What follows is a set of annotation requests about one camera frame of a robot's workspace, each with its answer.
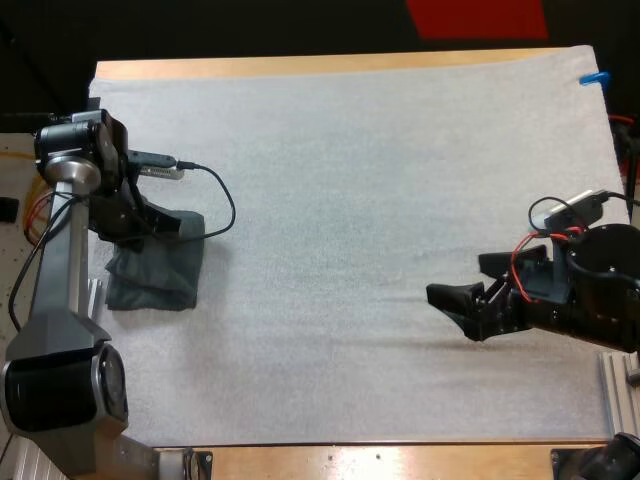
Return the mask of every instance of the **folded cloth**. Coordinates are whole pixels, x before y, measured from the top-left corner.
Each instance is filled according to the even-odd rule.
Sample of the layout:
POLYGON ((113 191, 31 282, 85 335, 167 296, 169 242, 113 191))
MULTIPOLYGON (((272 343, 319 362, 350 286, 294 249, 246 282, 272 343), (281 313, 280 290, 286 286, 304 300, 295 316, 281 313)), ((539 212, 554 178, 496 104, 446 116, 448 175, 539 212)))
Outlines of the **folded cloth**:
MULTIPOLYGON (((204 233, 204 218, 189 211, 164 210, 182 220, 180 237, 204 233)), ((114 247, 106 266, 109 276, 107 307, 110 310, 184 310, 194 308, 204 240, 185 243, 145 238, 140 252, 114 247)))

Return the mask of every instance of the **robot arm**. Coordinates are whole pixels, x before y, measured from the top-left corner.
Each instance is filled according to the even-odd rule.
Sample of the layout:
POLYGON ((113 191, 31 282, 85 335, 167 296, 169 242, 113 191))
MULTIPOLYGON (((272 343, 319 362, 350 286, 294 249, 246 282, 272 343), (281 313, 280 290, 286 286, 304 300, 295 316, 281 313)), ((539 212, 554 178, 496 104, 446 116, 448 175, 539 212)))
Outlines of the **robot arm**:
POLYGON ((553 260, 539 246, 480 255, 495 279, 466 286, 431 284, 431 305, 471 340, 541 328, 634 352, 640 346, 640 231, 614 224, 588 228, 609 192, 586 192, 555 208, 536 227, 551 236, 553 260))
POLYGON ((136 187, 142 168, 167 157, 136 153, 152 165, 130 161, 126 129, 104 110, 43 129, 36 149, 38 170, 56 192, 53 226, 29 321, 7 348, 0 398, 7 427, 70 478, 209 478, 193 450, 159 452, 121 434, 128 422, 123 362, 89 318, 88 228, 126 248, 140 248, 148 234, 140 218, 154 232, 179 229, 136 187))

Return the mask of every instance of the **blue clip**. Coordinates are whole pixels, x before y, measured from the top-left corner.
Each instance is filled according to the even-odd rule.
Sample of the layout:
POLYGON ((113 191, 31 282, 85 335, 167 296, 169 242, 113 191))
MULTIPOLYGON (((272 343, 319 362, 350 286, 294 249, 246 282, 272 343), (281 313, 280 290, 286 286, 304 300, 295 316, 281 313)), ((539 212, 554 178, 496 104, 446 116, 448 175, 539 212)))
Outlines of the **blue clip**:
POLYGON ((606 90, 609 87, 611 81, 611 75, 609 72, 598 72, 585 75, 580 78, 580 85, 590 85, 592 83, 599 83, 602 85, 602 90, 606 90))

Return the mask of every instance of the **red wire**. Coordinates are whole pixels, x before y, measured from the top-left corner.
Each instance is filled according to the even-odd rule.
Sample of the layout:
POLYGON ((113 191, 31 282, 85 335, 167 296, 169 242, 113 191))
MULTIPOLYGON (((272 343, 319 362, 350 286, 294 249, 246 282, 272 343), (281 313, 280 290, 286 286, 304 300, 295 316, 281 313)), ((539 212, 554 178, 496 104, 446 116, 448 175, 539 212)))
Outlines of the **red wire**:
POLYGON ((35 221, 36 217, 44 210, 44 207, 49 203, 50 195, 40 197, 36 203, 31 208, 29 212, 29 216, 27 217, 27 224, 25 225, 25 229, 29 230, 31 225, 35 221))
MULTIPOLYGON (((567 230, 582 233, 582 229, 580 227, 569 227, 567 230)), ((562 233, 552 233, 549 235, 549 237, 555 240, 563 240, 565 242, 569 241, 569 237, 562 233)), ((540 238, 540 236, 537 233, 528 234, 526 237, 520 240, 520 243, 518 243, 516 248, 513 250, 513 253, 511 254, 511 274, 513 275, 513 280, 516 282, 520 295, 522 295, 522 298, 524 298, 527 303, 533 303, 533 300, 526 292, 526 290, 524 289, 524 285, 522 285, 522 282, 520 281, 520 275, 518 275, 518 271, 516 270, 516 258, 518 257, 518 252, 520 252, 520 250, 534 238, 540 238)))
POLYGON ((520 281, 520 276, 518 275, 518 272, 516 271, 516 257, 518 255, 518 252, 520 251, 520 249, 527 242, 529 242, 532 238, 535 238, 536 236, 537 236, 537 234, 535 234, 535 233, 528 234, 526 237, 524 237, 522 240, 520 240, 520 243, 518 243, 516 248, 513 250, 513 253, 511 254, 511 274, 513 275, 513 280, 516 282, 516 285, 518 286, 518 290, 520 291, 520 295, 522 295, 522 298, 524 298, 527 303, 531 303, 532 300, 531 300, 531 297, 527 294, 527 292, 525 292, 524 286, 522 285, 522 282, 520 281))
POLYGON ((33 227, 33 223, 35 222, 35 220, 39 218, 42 210, 44 210, 45 207, 50 203, 50 200, 51 196, 48 194, 46 196, 40 197, 29 211, 27 223, 24 226, 24 233, 27 237, 27 240, 29 240, 29 243, 31 243, 32 245, 36 244, 40 235, 37 235, 34 239, 32 236, 31 228, 33 227))
POLYGON ((633 125, 636 123, 635 119, 627 117, 625 115, 609 115, 609 120, 614 122, 626 123, 627 125, 633 125))

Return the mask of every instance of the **table surface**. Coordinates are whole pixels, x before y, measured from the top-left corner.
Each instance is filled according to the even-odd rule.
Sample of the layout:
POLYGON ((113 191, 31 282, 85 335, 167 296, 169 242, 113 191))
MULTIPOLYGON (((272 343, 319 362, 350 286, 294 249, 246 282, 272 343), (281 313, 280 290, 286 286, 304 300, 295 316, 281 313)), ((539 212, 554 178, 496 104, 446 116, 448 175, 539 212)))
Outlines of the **table surface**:
MULTIPOLYGON (((309 57, 139 60, 99 62, 96 78, 169 78, 296 75, 441 67, 519 60, 556 49, 475 50, 309 57)), ((469 478, 547 480, 550 450, 594 443, 454 445, 276 446, 214 448, 216 479, 469 478)))

